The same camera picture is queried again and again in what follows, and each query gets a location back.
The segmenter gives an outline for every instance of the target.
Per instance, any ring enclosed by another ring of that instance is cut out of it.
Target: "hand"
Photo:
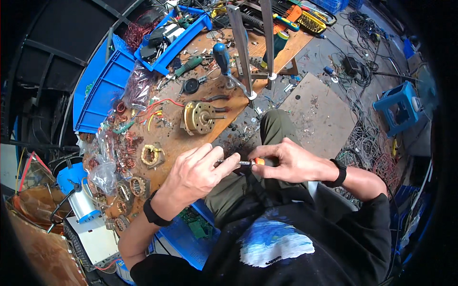
[[[240,167],[240,154],[234,153],[219,166],[217,160],[224,157],[220,146],[210,143],[186,151],[176,158],[164,184],[151,200],[151,207],[158,216],[172,220],[185,207],[205,197],[222,178]]]
[[[251,170],[263,178],[301,183],[304,181],[335,181],[339,176],[339,170],[334,163],[313,155],[289,138],[283,138],[280,144],[256,147],[248,155],[248,159],[253,160],[262,156],[277,157],[279,160],[277,167],[253,165]]]

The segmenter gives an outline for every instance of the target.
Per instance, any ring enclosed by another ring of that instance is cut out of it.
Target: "black wristwatch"
[[[148,219],[149,223],[154,223],[158,227],[168,227],[172,221],[166,221],[165,219],[161,218],[156,214],[156,212],[151,207],[151,199],[156,194],[157,190],[149,197],[145,203],[143,204],[143,211],[145,212],[146,218]]]
[[[340,187],[345,181],[345,178],[347,177],[347,166],[345,166],[342,162],[337,161],[335,159],[329,159],[329,161],[333,162],[337,168],[339,169],[339,176],[334,182],[330,181],[323,181],[323,184],[330,188],[335,188],[335,187]]]

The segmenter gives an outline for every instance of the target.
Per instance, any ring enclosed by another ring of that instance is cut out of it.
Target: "wooden workbench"
[[[231,29],[223,30],[226,37],[232,35]],[[202,53],[204,49],[212,49],[213,45],[216,43],[213,39],[208,39],[206,37],[206,31],[198,34],[185,48],[191,55],[197,55]],[[278,73],[282,70],[301,50],[307,43],[313,38],[311,35],[305,34],[302,31],[291,32],[289,31],[290,37],[289,40],[278,56],[275,58],[274,72]],[[263,56],[266,51],[265,38],[253,33],[248,33],[248,49],[250,56]],[[236,49],[229,49],[229,53],[233,55],[236,53]],[[180,57],[185,60],[189,57],[189,54],[182,55]],[[209,70],[203,69],[201,66],[197,67],[195,70],[188,72],[183,75],[181,78],[176,80],[173,84],[168,84],[159,92],[153,90],[150,93],[150,98],[157,96],[160,99],[171,98],[176,102],[184,103],[190,100],[195,100],[203,97],[209,97],[217,94],[226,94],[230,95],[231,99],[229,101],[217,100],[212,103],[215,107],[224,107],[229,106],[231,110],[227,112],[226,119],[217,120],[214,130],[212,133],[206,135],[194,135],[189,136],[184,129],[180,129],[181,113],[183,108],[177,105],[174,105],[170,101],[166,101],[163,108],[163,115],[167,122],[171,123],[171,127],[166,127],[163,122],[159,122],[156,118],[153,118],[151,122],[150,131],[148,131],[148,123],[143,124],[134,124],[129,130],[136,132],[137,136],[143,136],[144,141],[137,149],[136,154],[136,166],[131,171],[134,175],[139,175],[144,178],[151,180],[150,192],[155,191],[160,187],[160,185],[166,179],[169,170],[171,169],[173,163],[177,156],[189,149],[201,146],[207,142],[213,142],[219,134],[227,128],[227,126],[234,121],[237,116],[247,107],[248,99],[243,94],[239,88],[232,90],[227,90],[224,88],[226,79],[220,75],[220,70],[217,69],[213,71],[209,76],[208,82],[200,86],[199,90],[192,94],[179,95],[181,90],[182,83],[185,79],[194,77],[198,78],[200,76],[206,75],[209,73]],[[256,93],[260,93],[262,89],[266,86],[267,80],[256,80],[253,84],[253,90]],[[151,144],[154,142],[160,142],[162,148],[165,152],[166,162],[154,169],[147,169],[147,166],[143,164],[140,160],[141,148],[144,144]],[[130,221],[135,218],[136,214],[142,210],[144,200],[140,198],[135,198],[133,203],[132,211],[127,216]],[[115,206],[112,206],[107,210],[107,215],[117,217],[119,215],[118,210]]]

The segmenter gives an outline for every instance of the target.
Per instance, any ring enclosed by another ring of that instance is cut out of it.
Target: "pliers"
[[[229,95],[218,94],[218,95],[214,95],[212,97],[201,98],[200,101],[202,101],[203,103],[210,103],[210,102],[218,100],[218,99],[230,100],[230,98],[231,97]],[[228,112],[228,111],[231,110],[231,108],[229,106],[213,107],[213,108],[215,109],[215,112]]]

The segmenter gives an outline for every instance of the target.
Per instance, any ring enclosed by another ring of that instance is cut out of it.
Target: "olive green pants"
[[[290,138],[294,143],[300,145],[296,135],[296,128],[289,118],[289,113],[284,110],[276,109],[267,112],[261,120],[260,133],[263,145],[278,144],[285,137]],[[250,172],[247,176],[254,176],[258,182],[261,182],[261,186],[267,190],[278,190],[298,185],[276,179],[264,179]],[[246,177],[238,176],[235,173],[231,173],[229,176],[223,178],[212,189],[205,198],[205,203],[215,216],[216,227],[220,226],[219,221],[222,220],[231,206],[250,190],[251,188],[247,184]]]

